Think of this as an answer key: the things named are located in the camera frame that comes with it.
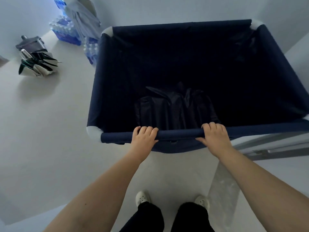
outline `shoe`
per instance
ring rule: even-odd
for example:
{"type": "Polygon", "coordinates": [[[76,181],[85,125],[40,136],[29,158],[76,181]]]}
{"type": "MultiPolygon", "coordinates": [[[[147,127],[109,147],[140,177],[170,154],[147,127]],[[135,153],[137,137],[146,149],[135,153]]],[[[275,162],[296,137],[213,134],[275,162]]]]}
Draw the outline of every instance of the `shoe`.
{"type": "Polygon", "coordinates": [[[145,191],[140,191],[135,197],[136,206],[138,207],[141,203],[149,202],[151,203],[150,196],[145,191]]]}
{"type": "Polygon", "coordinates": [[[207,211],[209,211],[209,209],[210,209],[209,200],[205,196],[203,196],[203,195],[198,196],[195,199],[194,203],[196,203],[196,204],[206,208],[207,211]]]}

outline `padded handle bar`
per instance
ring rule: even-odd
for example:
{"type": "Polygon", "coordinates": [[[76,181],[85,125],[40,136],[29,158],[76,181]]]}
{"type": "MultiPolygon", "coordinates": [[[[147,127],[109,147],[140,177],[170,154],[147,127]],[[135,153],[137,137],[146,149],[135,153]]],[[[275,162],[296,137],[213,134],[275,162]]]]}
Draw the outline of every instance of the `padded handle bar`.
{"type": "MultiPolygon", "coordinates": [[[[242,136],[309,131],[309,122],[299,119],[293,123],[277,123],[253,126],[226,127],[231,139],[242,136]]],[[[103,143],[131,143],[133,132],[123,133],[102,133],[101,142],[103,143]]],[[[156,140],[176,141],[180,139],[194,139],[204,136],[203,129],[181,129],[158,131],[156,140]]]]}

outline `gray cloth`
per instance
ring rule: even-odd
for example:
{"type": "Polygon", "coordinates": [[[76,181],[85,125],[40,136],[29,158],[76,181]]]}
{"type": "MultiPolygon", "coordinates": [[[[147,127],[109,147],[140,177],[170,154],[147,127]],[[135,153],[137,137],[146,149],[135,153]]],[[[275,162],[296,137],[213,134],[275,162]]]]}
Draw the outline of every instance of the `gray cloth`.
{"type": "Polygon", "coordinates": [[[73,21],[80,37],[92,37],[100,39],[101,23],[85,6],[78,0],[71,1],[66,7],[67,16],[73,21]]]}

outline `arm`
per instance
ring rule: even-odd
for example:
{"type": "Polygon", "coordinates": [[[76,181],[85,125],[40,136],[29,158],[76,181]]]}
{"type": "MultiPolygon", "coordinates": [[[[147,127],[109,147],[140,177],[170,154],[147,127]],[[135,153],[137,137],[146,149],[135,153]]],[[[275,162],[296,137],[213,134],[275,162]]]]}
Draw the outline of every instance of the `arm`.
{"type": "Polygon", "coordinates": [[[133,175],[157,142],[157,132],[157,128],[136,127],[129,152],[68,203],[44,232],[109,232],[133,175]]]}
{"type": "Polygon", "coordinates": [[[203,124],[197,138],[233,175],[254,214],[268,232],[309,231],[309,198],[235,150],[221,124],[203,124]]]}

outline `navy fabric bin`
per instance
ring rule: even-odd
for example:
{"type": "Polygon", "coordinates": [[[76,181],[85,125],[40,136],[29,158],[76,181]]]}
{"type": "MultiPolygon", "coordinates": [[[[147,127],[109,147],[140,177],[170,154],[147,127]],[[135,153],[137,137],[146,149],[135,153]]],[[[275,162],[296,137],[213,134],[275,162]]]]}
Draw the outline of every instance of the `navy fabric bin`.
{"type": "MultiPolygon", "coordinates": [[[[233,20],[110,27],[99,42],[87,132],[102,143],[130,143],[134,103],[146,87],[182,82],[203,90],[230,139],[309,131],[309,95],[267,27],[233,20]]],[[[161,130],[153,151],[204,146],[203,130],[161,130]]]]}

